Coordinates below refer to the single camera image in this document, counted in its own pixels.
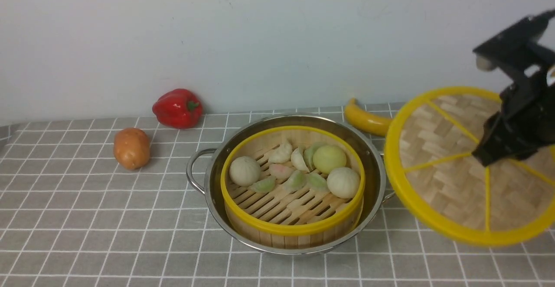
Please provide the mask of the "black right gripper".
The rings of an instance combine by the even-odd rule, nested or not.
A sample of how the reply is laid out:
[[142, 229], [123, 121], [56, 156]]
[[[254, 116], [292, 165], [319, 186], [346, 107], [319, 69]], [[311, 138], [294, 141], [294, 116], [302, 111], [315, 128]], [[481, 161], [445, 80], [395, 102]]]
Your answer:
[[554, 143], [554, 69], [537, 68], [528, 76], [512, 72], [500, 93], [502, 105], [483, 125], [472, 152], [483, 166], [509, 155], [533, 155]]

